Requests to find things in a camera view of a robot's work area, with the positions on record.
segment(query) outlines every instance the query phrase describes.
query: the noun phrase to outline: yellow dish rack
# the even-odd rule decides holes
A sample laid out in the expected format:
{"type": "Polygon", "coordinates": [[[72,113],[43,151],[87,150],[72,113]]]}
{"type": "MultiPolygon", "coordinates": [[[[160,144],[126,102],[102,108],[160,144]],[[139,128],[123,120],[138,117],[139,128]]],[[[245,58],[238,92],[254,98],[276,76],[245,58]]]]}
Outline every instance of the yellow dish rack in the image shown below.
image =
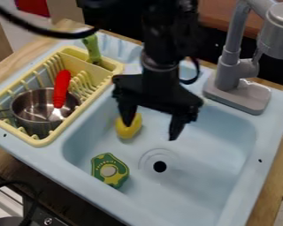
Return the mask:
{"type": "MultiPolygon", "coordinates": [[[[111,84],[113,75],[120,74],[124,65],[118,61],[102,57],[101,66],[87,62],[88,52],[75,46],[65,46],[44,59],[32,70],[21,76],[0,92],[0,109],[8,109],[11,101],[20,93],[30,89],[54,87],[55,77],[61,70],[72,74],[69,91],[80,97],[81,105],[45,139],[37,135],[29,136],[23,127],[18,128],[13,119],[0,120],[0,127],[34,147],[48,146],[59,134],[77,118],[111,84]]],[[[1,112],[0,117],[9,116],[1,112]]]]}

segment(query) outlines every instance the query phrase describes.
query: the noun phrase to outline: sink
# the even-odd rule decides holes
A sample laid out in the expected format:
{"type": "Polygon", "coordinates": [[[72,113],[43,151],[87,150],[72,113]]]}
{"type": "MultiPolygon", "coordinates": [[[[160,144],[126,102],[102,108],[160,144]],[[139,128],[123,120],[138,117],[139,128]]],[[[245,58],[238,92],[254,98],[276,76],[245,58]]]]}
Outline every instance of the sink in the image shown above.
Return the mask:
{"type": "Polygon", "coordinates": [[[65,159],[90,174],[93,157],[112,153],[130,169],[119,191],[135,205],[174,225],[215,225],[254,148],[255,127],[207,105],[197,123],[188,124],[170,142],[169,115],[142,107],[138,112],[143,120],[139,134],[119,139],[114,127],[117,103],[107,95],[66,141],[65,159]],[[166,169],[157,172],[156,162],[164,162],[166,169]]]}
{"type": "MultiPolygon", "coordinates": [[[[106,34],[98,37],[105,57],[126,64],[125,73],[141,72],[142,47],[106,34]]],[[[79,41],[60,42],[12,74],[0,90],[68,45],[83,47],[79,41]]],[[[187,61],[180,70],[184,79],[195,76],[187,61]]],[[[201,71],[199,80],[184,87],[203,96],[203,85],[214,71],[201,71]]],[[[119,139],[112,90],[110,86],[48,146],[32,147],[0,128],[0,147],[127,225],[245,225],[283,135],[283,92],[272,89],[261,116],[206,100],[197,122],[187,124],[170,142],[171,117],[142,107],[139,133],[119,139]],[[130,169],[118,190],[91,176],[91,159],[104,153],[112,153],[130,169]]]]}

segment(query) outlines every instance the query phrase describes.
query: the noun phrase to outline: black cable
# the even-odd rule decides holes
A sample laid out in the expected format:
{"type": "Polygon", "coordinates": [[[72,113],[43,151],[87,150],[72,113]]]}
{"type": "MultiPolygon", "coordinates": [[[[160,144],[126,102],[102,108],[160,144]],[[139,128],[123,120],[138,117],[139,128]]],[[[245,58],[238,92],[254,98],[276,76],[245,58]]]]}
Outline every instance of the black cable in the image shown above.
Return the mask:
{"type": "Polygon", "coordinates": [[[56,39],[83,39],[86,38],[99,30],[99,28],[92,28],[88,31],[79,32],[79,33],[65,33],[65,32],[56,32],[52,30],[48,30],[42,27],[35,26],[25,21],[24,19],[18,18],[17,16],[12,15],[6,9],[0,6],[0,15],[10,21],[12,24],[16,26],[20,26],[23,29],[26,29],[29,32],[39,34],[42,36],[47,36],[56,39]]]}
{"type": "Polygon", "coordinates": [[[23,181],[18,181],[18,180],[12,180],[12,181],[5,181],[5,182],[1,182],[0,183],[0,188],[1,187],[5,187],[8,185],[24,185],[27,188],[30,189],[30,191],[32,192],[32,194],[34,195],[34,201],[27,213],[27,215],[24,217],[23,221],[19,224],[19,226],[29,226],[31,223],[31,218],[34,216],[34,212],[37,208],[37,204],[38,204],[38,199],[39,199],[39,195],[40,193],[38,193],[34,187],[26,182],[23,181]]]}
{"type": "Polygon", "coordinates": [[[194,58],[194,57],[190,57],[192,62],[194,63],[195,65],[195,68],[196,68],[196,76],[193,77],[192,79],[189,79],[189,80],[184,80],[184,79],[180,79],[180,82],[185,84],[185,85],[191,85],[193,83],[195,83],[198,79],[199,79],[199,76],[201,75],[201,70],[200,70],[200,64],[199,64],[199,61],[194,58]]]}

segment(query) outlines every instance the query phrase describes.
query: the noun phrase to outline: green sponge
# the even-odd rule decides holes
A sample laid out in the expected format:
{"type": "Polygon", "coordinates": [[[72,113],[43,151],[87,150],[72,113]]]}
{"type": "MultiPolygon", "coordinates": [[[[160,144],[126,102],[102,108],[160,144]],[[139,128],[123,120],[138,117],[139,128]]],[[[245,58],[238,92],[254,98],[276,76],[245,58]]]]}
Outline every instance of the green sponge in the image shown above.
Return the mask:
{"type": "Polygon", "coordinates": [[[129,178],[129,168],[111,153],[100,154],[91,160],[91,175],[114,188],[129,178]]]}

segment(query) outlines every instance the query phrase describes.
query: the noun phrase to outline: faucet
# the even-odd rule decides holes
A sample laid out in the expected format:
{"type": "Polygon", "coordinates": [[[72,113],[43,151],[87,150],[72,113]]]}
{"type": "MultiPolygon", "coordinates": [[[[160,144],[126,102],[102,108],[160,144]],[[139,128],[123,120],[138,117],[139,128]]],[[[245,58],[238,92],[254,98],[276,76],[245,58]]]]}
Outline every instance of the faucet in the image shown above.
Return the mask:
{"type": "Polygon", "coordinates": [[[272,91],[245,80],[258,75],[258,61],[262,54],[283,59],[283,3],[274,0],[239,0],[229,26],[226,45],[218,60],[217,74],[208,78],[203,94],[249,114],[262,114],[272,91]],[[264,26],[257,36],[253,58],[240,59],[241,41],[250,10],[264,19],[264,26]]]}

